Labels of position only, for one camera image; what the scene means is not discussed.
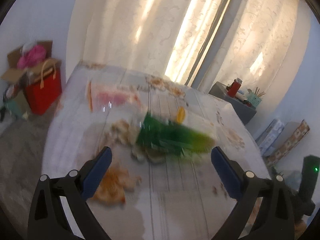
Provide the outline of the cream lace curtain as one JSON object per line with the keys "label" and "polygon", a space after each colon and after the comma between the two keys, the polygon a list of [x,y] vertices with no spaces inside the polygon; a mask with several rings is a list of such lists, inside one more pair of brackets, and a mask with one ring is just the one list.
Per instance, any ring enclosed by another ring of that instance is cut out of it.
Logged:
{"label": "cream lace curtain", "polygon": [[103,64],[166,77],[208,92],[242,80],[289,87],[309,38],[302,0],[76,0],[66,77],[76,64]]}

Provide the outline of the brown cardboard box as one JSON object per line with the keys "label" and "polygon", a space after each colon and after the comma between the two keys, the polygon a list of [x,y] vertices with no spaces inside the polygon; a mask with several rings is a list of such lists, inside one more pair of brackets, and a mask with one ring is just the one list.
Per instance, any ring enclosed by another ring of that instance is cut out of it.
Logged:
{"label": "brown cardboard box", "polygon": [[61,60],[52,57],[51,40],[26,43],[7,55],[9,68],[1,75],[8,84],[33,83],[61,66]]}

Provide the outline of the floral plastic tablecloth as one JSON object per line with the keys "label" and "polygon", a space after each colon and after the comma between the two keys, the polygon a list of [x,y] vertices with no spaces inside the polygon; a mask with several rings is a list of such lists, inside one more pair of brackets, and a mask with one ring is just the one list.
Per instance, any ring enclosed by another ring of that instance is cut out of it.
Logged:
{"label": "floral plastic tablecloth", "polygon": [[[180,107],[189,116],[213,124],[217,144],[244,170],[268,177],[254,139],[230,103],[183,87],[184,98],[153,88],[150,76],[115,66],[97,69],[79,64],[60,98],[44,148],[42,172],[51,178],[78,170],[105,145],[111,125],[137,122],[135,106],[123,105],[92,112],[86,98],[88,81],[135,88],[143,106],[155,115],[172,117]],[[235,200],[226,193],[210,155],[162,157],[125,145],[111,146],[113,162],[141,183],[125,195],[123,205],[88,202],[112,239],[211,239],[224,223]]]}

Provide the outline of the teal utensil holder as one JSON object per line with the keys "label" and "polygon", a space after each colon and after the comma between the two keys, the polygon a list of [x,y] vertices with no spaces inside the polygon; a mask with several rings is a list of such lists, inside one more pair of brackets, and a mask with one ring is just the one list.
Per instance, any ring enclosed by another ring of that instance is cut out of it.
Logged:
{"label": "teal utensil holder", "polygon": [[265,92],[260,90],[259,87],[255,89],[247,89],[247,103],[249,103],[253,108],[257,108],[262,101],[262,97],[265,95]]}

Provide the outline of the patterned flat box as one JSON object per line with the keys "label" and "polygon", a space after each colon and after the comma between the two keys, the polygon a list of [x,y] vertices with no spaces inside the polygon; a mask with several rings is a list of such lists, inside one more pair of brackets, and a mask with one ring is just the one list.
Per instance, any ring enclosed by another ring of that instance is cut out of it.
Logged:
{"label": "patterned flat box", "polygon": [[285,140],[275,147],[275,150],[271,155],[265,158],[265,163],[268,167],[275,165],[280,161],[280,159],[287,156],[310,131],[310,126],[304,119],[295,129],[292,129],[292,125],[290,123],[287,124],[290,127],[289,135],[282,136],[282,134],[280,134],[279,137],[284,137]]}

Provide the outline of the red canister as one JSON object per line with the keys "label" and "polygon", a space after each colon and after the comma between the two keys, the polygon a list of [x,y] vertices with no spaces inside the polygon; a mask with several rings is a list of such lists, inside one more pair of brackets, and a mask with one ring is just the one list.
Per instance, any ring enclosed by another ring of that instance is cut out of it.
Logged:
{"label": "red canister", "polygon": [[232,84],[227,87],[228,96],[230,96],[231,98],[234,98],[236,93],[240,89],[241,85],[242,85],[242,80],[240,78],[237,77],[236,79],[234,79]]}

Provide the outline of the grey cabinet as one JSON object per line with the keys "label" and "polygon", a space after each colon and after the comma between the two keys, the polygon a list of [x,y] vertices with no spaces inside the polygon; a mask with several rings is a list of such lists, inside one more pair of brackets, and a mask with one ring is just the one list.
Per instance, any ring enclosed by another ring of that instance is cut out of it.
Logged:
{"label": "grey cabinet", "polygon": [[226,86],[220,82],[212,86],[209,94],[229,102],[244,125],[247,125],[257,113],[254,107],[246,105],[237,98],[231,98],[227,94]]}

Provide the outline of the white yellow medicine box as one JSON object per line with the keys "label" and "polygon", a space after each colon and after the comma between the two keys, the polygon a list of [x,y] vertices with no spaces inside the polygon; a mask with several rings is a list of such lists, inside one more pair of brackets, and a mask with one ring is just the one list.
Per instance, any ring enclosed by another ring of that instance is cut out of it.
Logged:
{"label": "white yellow medicine box", "polygon": [[185,120],[185,115],[186,115],[186,112],[185,112],[184,107],[179,107],[179,109],[177,111],[177,115],[176,115],[175,121],[178,124],[182,124],[184,122],[184,120]]}

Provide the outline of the teal box on floor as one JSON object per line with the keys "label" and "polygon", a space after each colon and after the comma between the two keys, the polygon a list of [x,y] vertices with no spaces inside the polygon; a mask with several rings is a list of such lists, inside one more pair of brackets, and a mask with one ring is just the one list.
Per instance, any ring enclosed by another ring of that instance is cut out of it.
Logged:
{"label": "teal box on floor", "polygon": [[19,91],[15,96],[4,99],[4,105],[12,116],[17,119],[28,120],[31,109],[23,91]]}

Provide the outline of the red gift bag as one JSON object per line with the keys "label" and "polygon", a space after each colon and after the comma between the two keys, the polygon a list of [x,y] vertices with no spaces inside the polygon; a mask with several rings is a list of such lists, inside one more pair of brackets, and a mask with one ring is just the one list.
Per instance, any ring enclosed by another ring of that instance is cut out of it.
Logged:
{"label": "red gift bag", "polygon": [[43,115],[61,95],[61,61],[49,58],[38,65],[39,73],[29,81],[24,93],[33,114]]}

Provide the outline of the clear pink orange-edged bag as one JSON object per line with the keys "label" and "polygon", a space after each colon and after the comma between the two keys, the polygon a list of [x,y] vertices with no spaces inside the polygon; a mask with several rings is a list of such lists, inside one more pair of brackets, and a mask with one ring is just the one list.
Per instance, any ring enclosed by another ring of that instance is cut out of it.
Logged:
{"label": "clear pink orange-edged bag", "polygon": [[108,85],[89,80],[86,86],[86,98],[92,113],[120,107],[133,107],[141,112],[147,110],[146,104],[141,101],[138,87],[133,85]]}

